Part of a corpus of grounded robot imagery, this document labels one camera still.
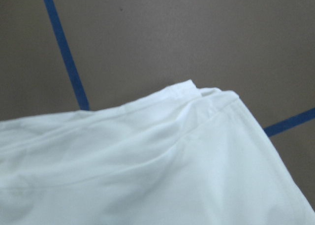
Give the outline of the white printed t-shirt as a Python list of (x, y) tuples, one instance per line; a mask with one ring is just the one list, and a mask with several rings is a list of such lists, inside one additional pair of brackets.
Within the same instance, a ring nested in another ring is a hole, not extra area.
[(3, 225), (312, 225), (232, 91), (178, 83), (100, 111), (0, 124)]

